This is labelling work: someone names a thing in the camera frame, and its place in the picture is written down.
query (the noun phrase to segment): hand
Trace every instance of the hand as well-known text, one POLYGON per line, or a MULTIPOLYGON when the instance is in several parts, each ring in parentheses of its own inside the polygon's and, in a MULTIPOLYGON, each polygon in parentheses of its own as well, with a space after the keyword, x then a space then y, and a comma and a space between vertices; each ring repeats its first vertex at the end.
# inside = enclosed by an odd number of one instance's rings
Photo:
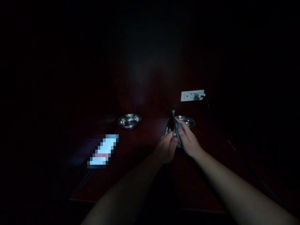
POLYGON ((174 157, 177 143, 178 138, 173 137, 173 131, 162 136, 152 153, 155 161, 162 164, 171 162, 174 157))
POLYGON ((199 145, 197 138, 191 132, 188 125, 176 117, 175 117, 175 119, 178 121, 178 123, 181 124, 181 126, 183 128, 183 130, 181 128, 179 128, 177 131, 180 136, 181 144, 182 144, 184 151, 190 157, 195 158, 198 154, 201 153, 201 151, 203 151, 203 149, 199 145))

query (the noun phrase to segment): person's left hand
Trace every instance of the person's left hand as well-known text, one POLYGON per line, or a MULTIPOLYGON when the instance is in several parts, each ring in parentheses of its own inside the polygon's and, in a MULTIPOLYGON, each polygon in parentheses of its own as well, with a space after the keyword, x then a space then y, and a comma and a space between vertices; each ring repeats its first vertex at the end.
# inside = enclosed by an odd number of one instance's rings
POLYGON ((178 138, 173 137, 173 131, 162 136, 152 153, 154 159, 162 164, 171 162, 174 157, 177 143, 178 138))

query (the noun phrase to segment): electrical socket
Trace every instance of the electrical socket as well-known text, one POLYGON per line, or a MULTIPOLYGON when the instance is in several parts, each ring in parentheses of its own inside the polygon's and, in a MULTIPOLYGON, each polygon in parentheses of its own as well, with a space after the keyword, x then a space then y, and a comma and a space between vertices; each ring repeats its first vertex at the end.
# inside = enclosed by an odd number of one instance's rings
POLYGON ((181 92, 181 101, 187 102, 187 101, 198 101, 198 100, 203 99, 203 98, 199 99, 199 98, 195 97, 195 93, 204 94, 204 90, 181 92))

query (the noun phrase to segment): forearm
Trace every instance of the forearm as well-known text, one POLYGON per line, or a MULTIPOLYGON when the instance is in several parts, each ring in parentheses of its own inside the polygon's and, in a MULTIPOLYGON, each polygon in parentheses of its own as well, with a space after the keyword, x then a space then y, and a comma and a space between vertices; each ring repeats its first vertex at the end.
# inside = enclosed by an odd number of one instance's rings
POLYGON ((133 224, 162 165, 149 155, 102 196, 82 224, 133 224))
POLYGON ((238 224, 298 224, 299 221, 201 149, 194 158, 238 224))

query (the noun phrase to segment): stainless steel bowl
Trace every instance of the stainless steel bowl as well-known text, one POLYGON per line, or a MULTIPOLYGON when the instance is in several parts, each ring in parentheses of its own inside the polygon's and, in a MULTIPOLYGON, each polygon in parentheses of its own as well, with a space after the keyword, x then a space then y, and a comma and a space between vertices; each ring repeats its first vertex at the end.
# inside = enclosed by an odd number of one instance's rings
POLYGON ((127 114, 118 119, 118 125, 124 130, 133 130, 137 128, 142 121, 142 117, 138 114, 127 114))
POLYGON ((176 116, 178 119, 186 122, 186 124, 192 128, 193 126, 195 126, 195 121, 189 117, 186 117, 186 116, 176 116))

